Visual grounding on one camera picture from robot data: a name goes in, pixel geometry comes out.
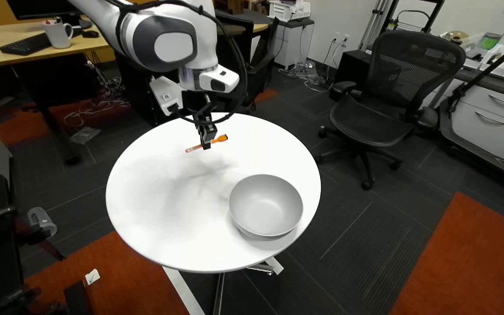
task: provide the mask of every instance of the white bowl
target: white bowl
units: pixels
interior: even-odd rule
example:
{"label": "white bowl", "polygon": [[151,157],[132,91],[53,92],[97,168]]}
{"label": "white bowl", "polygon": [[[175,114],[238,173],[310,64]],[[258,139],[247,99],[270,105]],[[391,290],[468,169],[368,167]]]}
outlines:
{"label": "white bowl", "polygon": [[228,203],[234,223],[246,235],[285,235],[297,226],[302,216],[298,191],[284,179],[272,175],[253,175],[238,182]]}

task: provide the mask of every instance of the orange brush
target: orange brush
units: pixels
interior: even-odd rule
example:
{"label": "orange brush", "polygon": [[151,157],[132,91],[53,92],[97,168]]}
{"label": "orange brush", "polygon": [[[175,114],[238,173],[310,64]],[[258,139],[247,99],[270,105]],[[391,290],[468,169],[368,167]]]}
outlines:
{"label": "orange brush", "polygon": [[[228,140],[228,136],[226,134],[224,134],[222,136],[219,136],[217,139],[211,140],[211,144],[214,144],[217,142],[223,142],[223,141],[227,141],[227,140]],[[202,145],[197,145],[197,146],[191,147],[189,149],[186,149],[186,153],[190,153],[194,150],[198,150],[201,147],[202,147]]]}

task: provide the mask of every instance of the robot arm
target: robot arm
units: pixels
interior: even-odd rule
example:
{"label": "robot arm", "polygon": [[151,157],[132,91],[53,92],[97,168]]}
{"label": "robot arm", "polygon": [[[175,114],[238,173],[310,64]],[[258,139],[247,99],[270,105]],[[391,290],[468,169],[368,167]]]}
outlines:
{"label": "robot arm", "polygon": [[246,91],[244,60],[234,40],[234,55],[242,64],[240,76],[218,63],[217,25],[212,0],[160,0],[134,5],[125,0],[69,0],[100,29],[102,36],[117,52],[153,72],[178,69],[180,84],[165,77],[153,80],[150,87],[163,112],[169,116],[182,108],[182,91],[203,91],[204,107],[194,112],[191,121],[198,128],[204,149],[217,131],[212,121],[210,98],[206,92],[232,92],[244,78],[241,94]]}

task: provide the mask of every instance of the white mug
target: white mug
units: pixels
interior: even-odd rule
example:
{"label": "white mug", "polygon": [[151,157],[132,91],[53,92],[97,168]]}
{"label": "white mug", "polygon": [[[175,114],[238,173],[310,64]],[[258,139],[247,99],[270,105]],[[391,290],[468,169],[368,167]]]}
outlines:
{"label": "white mug", "polygon": [[[70,34],[68,35],[66,32],[66,27],[69,26],[71,29]],[[58,22],[55,20],[47,20],[42,22],[42,28],[44,28],[44,32],[50,39],[50,43],[54,48],[68,48],[71,46],[70,39],[74,35],[74,28],[67,23]]]}

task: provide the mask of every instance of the monitor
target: monitor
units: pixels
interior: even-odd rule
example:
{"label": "monitor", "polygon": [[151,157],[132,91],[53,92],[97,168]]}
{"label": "monitor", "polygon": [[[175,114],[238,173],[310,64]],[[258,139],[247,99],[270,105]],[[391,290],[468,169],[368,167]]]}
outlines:
{"label": "monitor", "polygon": [[81,20],[80,10],[68,0],[7,0],[17,20],[32,18],[61,18],[74,28],[90,28],[91,23]]}

